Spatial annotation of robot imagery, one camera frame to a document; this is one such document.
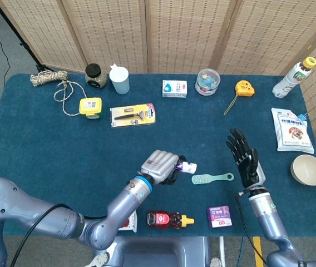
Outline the mint green hairbrush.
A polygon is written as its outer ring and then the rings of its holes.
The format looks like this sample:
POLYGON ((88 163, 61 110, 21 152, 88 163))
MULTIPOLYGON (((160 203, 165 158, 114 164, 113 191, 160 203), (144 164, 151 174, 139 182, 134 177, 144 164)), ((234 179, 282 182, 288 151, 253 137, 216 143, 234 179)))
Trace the mint green hairbrush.
POLYGON ((209 184, 214 181, 233 181, 234 175, 230 172, 221 175, 201 174, 193 175, 191 181, 194 185, 209 184))

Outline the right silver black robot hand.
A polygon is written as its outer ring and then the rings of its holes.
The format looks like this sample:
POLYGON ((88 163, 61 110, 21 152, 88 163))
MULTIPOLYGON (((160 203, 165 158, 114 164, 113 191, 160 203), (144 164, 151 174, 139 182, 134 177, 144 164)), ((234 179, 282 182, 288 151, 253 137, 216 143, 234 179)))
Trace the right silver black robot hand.
POLYGON ((233 154, 242 185, 245 189, 261 186, 266 177, 259 162, 257 149, 250 148, 244 134, 237 128, 230 129, 226 145, 233 154))

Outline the purple white toothpaste tube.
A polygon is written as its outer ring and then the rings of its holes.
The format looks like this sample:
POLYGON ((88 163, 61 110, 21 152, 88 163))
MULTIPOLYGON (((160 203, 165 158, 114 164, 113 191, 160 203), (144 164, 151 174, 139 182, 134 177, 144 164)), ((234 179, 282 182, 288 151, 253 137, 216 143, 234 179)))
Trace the purple white toothpaste tube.
POLYGON ((197 164, 188 163, 186 161, 180 162, 175 166, 176 169, 183 173, 194 174, 197 169, 197 164))

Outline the drink bottle with yellow cap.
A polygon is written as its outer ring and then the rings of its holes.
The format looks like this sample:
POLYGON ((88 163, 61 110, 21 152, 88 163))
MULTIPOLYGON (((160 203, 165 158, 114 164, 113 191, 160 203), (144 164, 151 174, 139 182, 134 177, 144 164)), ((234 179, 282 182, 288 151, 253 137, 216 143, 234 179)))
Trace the drink bottle with yellow cap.
POLYGON ((284 76, 284 78, 273 87, 273 95, 277 98, 285 97, 296 85, 300 84, 311 74, 312 69, 315 66, 316 58, 311 56, 296 63, 284 76))

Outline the yellow floor tape strip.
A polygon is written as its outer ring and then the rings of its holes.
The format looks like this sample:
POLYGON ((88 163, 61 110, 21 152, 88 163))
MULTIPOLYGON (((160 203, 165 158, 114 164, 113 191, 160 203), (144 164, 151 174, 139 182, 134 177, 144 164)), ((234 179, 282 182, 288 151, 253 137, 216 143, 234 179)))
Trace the yellow floor tape strip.
POLYGON ((264 267, 264 262, 262 260, 262 258, 259 255, 263 255, 262 254, 262 250, 261 250, 261 241, 260 241, 260 237, 259 236, 253 236, 253 244, 256 248, 256 251, 254 251, 254 255, 255 255, 255 266, 256 267, 264 267))

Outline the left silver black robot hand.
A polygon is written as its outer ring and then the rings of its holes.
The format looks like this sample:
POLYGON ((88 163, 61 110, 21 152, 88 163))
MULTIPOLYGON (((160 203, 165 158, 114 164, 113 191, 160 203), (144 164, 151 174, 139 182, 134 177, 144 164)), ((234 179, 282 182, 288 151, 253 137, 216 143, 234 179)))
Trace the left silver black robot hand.
POLYGON ((178 166, 186 161, 183 155, 155 150, 142 164, 139 174, 152 185, 173 185, 181 171, 178 166))

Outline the white floor pole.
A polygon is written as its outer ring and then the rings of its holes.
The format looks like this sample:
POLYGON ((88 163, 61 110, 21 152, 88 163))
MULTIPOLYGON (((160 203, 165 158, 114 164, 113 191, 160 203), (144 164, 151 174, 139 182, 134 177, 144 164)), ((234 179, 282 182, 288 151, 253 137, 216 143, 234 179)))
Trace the white floor pole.
POLYGON ((221 267, 226 267, 225 244, 224 244, 223 236, 219 237, 219 254, 220 254, 221 267))

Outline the dark blue table mat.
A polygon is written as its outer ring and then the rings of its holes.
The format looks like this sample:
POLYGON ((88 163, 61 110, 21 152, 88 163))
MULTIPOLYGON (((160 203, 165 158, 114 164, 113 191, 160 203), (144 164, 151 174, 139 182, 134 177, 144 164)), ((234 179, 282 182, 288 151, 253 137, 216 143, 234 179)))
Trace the dark blue table mat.
POLYGON ((119 95, 111 83, 97 90, 86 84, 84 75, 70 75, 70 80, 81 88, 67 101, 67 108, 73 111, 83 93, 100 97, 101 119, 66 116, 53 99, 55 83, 34 87, 26 74, 8 79, 0 100, 0 177, 44 201, 102 216, 144 161, 155 150, 165 150, 196 163, 198 174, 230 172, 234 179, 194 185, 191 175, 180 174, 171 186, 154 186, 137 209, 138 235, 259 236, 248 198, 242 197, 240 205, 234 199, 243 186, 226 139, 230 129, 237 128, 258 151, 264 185, 288 234, 316 236, 316 186, 304 186, 292 177, 290 165, 298 153, 277 151, 271 114, 272 107, 305 113, 300 88, 276 98, 271 90, 277 76, 222 75, 217 91, 206 97, 196 92, 195 75, 131 74, 129 92, 119 95), (187 81, 187 97, 163 98, 163 80, 187 81), (255 95, 239 96, 224 116, 241 80, 251 83, 255 95), (110 108, 143 103, 153 103, 154 124, 111 127, 110 108), (211 228, 207 209, 224 205, 229 207, 232 226, 211 228), (180 229, 149 228, 150 211, 179 212, 195 223, 180 229))

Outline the glass jar with black lid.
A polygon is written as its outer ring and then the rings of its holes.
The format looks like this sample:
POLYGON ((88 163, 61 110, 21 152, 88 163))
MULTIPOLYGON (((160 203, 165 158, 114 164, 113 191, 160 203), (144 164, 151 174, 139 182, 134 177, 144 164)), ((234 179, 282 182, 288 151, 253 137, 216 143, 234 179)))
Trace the glass jar with black lid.
POLYGON ((107 73, 101 69, 100 65, 90 63, 85 68, 85 80, 89 86, 102 89, 107 84, 107 73))

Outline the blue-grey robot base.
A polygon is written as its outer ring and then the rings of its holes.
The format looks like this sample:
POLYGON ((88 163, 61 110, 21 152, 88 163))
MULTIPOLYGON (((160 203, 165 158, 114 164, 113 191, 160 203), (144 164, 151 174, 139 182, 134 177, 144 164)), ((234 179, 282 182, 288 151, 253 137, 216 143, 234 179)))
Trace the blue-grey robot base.
POLYGON ((206 236, 116 237, 86 267, 221 267, 206 236))

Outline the black tripod stand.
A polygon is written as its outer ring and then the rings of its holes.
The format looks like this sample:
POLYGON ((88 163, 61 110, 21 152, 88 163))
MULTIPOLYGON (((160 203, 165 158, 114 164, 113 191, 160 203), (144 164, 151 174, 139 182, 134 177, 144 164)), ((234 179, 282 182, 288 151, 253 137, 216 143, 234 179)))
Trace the black tripod stand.
POLYGON ((16 27, 13 25, 13 23, 10 21, 10 19, 8 18, 8 16, 4 13, 4 11, 2 10, 2 8, 0 7, 0 15, 3 17, 3 19, 5 20, 5 22, 8 24, 8 26, 11 28, 11 30, 13 31, 13 33, 17 36, 17 38, 20 41, 20 45, 26 49, 26 51, 29 53, 29 55, 32 57, 32 59, 35 61, 36 63, 36 68, 38 72, 42 72, 42 71, 53 71, 53 69, 49 68, 48 66, 46 66, 45 64, 42 64, 41 61, 37 58, 37 56, 34 54, 34 52, 31 50, 31 48, 29 47, 28 43, 22 38, 21 34, 17 31, 16 27))

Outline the translucent white plastic cup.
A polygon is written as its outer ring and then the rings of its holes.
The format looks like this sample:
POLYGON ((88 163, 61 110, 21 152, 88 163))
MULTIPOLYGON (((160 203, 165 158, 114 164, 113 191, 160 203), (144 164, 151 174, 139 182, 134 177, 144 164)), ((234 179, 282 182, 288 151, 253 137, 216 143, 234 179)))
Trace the translucent white plastic cup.
POLYGON ((129 72, 125 67, 117 66, 115 63, 110 66, 109 78, 118 94, 124 95, 129 92, 129 72))

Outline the purple white small box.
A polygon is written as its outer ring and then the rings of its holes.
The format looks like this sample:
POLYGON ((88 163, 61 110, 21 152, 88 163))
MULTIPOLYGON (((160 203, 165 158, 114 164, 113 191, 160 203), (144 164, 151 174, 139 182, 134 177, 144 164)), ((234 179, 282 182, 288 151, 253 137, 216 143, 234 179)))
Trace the purple white small box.
POLYGON ((231 213, 227 205, 209 207, 207 215, 211 228, 232 226, 231 213))

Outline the bamboo folding screen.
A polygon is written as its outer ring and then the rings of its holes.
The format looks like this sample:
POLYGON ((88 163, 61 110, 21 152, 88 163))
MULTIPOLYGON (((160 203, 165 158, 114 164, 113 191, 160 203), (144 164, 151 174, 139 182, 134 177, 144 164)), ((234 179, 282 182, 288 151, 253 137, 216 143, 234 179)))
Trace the bamboo folding screen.
MULTIPOLYGON (((42 64, 277 76, 316 57, 316 0, 0 0, 42 64)), ((316 72, 301 93, 316 134, 316 72)))

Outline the yellow tape measure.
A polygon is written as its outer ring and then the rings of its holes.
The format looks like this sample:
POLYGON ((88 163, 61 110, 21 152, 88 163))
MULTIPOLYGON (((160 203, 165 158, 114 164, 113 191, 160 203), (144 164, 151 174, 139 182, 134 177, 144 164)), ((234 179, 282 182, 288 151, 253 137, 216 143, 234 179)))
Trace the yellow tape measure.
POLYGON ((235 85, 235 97, 233 98, 233 100, 231 101, 227 109, 224 111, 223 115, 226 116, 228 114, 228 112, 233 107, 234 103, 236 102, 239 96, 252 97, 254 95, 255 95, 254 87, 251 85, 249 81, 241 80, 237 82, 235 85))

